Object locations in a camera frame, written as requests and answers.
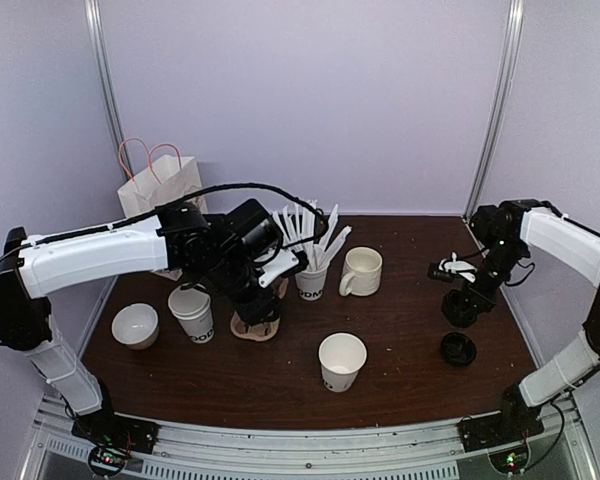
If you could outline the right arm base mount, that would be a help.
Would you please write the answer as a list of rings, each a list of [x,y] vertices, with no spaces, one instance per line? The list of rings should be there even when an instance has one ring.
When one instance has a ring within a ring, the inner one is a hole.
[[[531,464],[529,440],[544,432],[539,419],[515,424],[505,421],[501,413],[465,417],[457,428],[466,453],[485,451],[495,471],[507,476],[521,474]]]

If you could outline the stack of black cup lids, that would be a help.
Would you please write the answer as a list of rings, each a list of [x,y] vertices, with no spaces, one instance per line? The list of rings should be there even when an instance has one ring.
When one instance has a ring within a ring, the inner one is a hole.
[[[451,332],[445,335],[440,344],[443,359],[455,367],[467,367],[477,357],[474,342],[465,334]]]

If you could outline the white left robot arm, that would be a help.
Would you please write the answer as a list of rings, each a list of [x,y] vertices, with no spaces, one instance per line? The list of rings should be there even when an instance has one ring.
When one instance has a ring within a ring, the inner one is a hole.
[[[301,262],[282,247],[282,234],[250,199],[226,215],[204,215],[189,202],[163,205],[115,224],[54,236],[9,232],[0,257],[0,346],[25,353],[103,444],[124,433],[105,384],[62,340],[50,293],[135,272],[179,270],[226,296],[248,325],[277,311],[272,284]]]

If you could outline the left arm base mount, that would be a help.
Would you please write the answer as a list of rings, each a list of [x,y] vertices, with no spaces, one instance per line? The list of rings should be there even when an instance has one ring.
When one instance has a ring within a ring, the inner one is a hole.
[[[111,478],[135,461],[134,454],[151,454],[159,425],[114,414],[109,418],[73,418],[71,433],[93,444],[87,466],[97,476]]]

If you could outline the single white paper cup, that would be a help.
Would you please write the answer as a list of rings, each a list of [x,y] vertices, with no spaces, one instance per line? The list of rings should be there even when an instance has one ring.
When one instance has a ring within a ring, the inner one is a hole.
[[[322,340],[318,359],[324,386],[343,393],[354,383],[367,361],[367,348],[363,341],[350,333],[338,332]]]

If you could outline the brown pulp cup carrier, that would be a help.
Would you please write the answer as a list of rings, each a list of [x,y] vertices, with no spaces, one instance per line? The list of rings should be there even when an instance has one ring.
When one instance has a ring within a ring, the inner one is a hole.
[[[280,319],[282,314],[282,303],[270,313],[263,323],[257,325],[248,325],[245,323],[237,312],[233,312],[230,320],[231,333],[242,340],[265,342],[276,336],[279,330]]]

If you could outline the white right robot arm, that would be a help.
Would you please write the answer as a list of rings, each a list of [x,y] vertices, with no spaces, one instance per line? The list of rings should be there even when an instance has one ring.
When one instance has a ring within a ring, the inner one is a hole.
[[[546,403],[600,370],[600,233],[535,199],[483,205],[469,228],[481,245],[479,265],[451,253],[429,267],[432,279],[461,282],[442,300],[449,323],[471,326],[494,308],[500,287],[520,287],[515,298],[528,318],[551,327],[564,319],[575,336],[559,334],[554,356],[505,391],[492,430],[510,442]]]

